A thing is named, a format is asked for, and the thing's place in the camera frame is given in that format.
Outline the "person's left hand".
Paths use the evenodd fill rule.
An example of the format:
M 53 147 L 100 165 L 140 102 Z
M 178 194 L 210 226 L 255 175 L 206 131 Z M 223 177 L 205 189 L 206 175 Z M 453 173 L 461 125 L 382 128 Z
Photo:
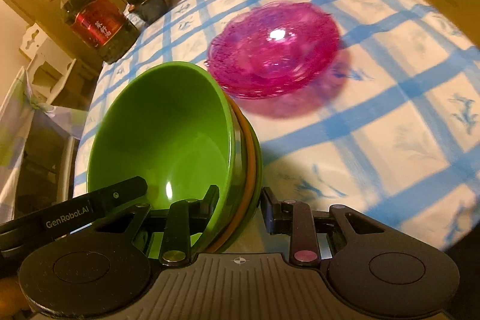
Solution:
M 17 277 L 0 280 L 0 318 L 11 317 L 20 310 L 28 310 L 29 304 L 24 297 Z

